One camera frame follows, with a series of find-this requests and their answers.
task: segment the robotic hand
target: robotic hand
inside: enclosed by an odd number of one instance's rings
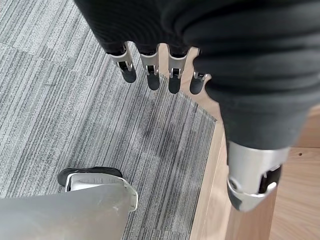
[[[320,102],[320,0],[75,0],[128,83],[126,42],[137,46],[148,86],[159,87],[159,43],[177,93],[190,47],[190,91],[220,105],[232,205],[249,211],[273,191],[309,109]]]

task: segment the robotic finger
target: robotic finger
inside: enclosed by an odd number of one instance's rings
[[[169,91],[176,94],[180,90],[182,73],[185,70],[187,55],[189,52],[188,47],[176,47],[168,45],[169,52]]]
[[[111,56],[115,65],[120,69],[124,80],[127,83],[134,83],[137,79],[135,66],[132,62],[127,42],[120,42],[109,47],[107,53]]]
[[[160,86],[159,77],[159,45],[136,44],[140,53],[140,59],[146,73],[148,86],[155,91]]]

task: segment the wooden floor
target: wooden floor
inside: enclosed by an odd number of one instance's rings
[[[295,147],[283,166],[270,240],[320,239],[320,149]]]

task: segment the black knit fabric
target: black knit fabric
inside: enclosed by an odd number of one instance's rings
[[[292,145],[320,102],[320,0],[75,2],[106,52],[124,41],[200,48],[194,67],[212,75],[205,89],[240,145]]]

